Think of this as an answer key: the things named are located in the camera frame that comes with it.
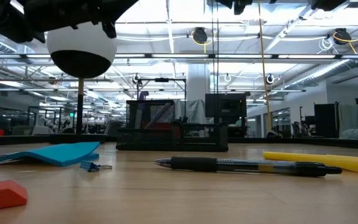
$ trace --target black mesh organizer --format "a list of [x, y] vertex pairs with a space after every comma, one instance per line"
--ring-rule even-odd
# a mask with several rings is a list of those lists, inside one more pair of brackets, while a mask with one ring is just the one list
[[118, 150], [226, 152], [227, 124], [182, 124], [172, 100], [127, 101], [126, 127]]

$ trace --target desk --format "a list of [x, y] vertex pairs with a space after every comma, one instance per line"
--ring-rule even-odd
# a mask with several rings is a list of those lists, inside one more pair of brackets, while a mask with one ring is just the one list
[[[45, 144], [0, 146], [7, 153]], [[358, 149], [297, 144], [230, 144], [229, 152], [116, 151], [100, 145], [99, 163], [112, 170], [0, 165], [0, 180], [29, 194], [26, 206], [0, 210], [0, 224], [41, 223], [358, 223], [358, 174], [325, 178], [223, 174], [164, 169], [171, 156], [262, 159], [263, 151], [358, 156]]]

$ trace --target binder clip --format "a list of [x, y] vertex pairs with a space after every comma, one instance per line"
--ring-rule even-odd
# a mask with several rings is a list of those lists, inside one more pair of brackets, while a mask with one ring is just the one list
[[111, 165], [97, 165], [93, 162], [82, 161], [80, 168], [87, 170], [88, 172], [97, 172], [100, 169], [111, 169]]

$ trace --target yellow foam stick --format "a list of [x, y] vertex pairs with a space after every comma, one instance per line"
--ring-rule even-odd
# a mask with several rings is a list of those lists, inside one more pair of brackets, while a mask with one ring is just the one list
[[264, 158], [278, 161], [322, 162], [328, 166], [338, 166], [342, 169], [358, 172], [358, 157], [352, 156], [264, 152]]

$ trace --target pen grip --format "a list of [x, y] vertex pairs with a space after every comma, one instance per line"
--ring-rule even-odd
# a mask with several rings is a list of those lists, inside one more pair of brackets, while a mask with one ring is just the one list
[[217, 158], [207, 157], [172, 157], [172, 169], [184, 169], [202, 172], [216, 172]]

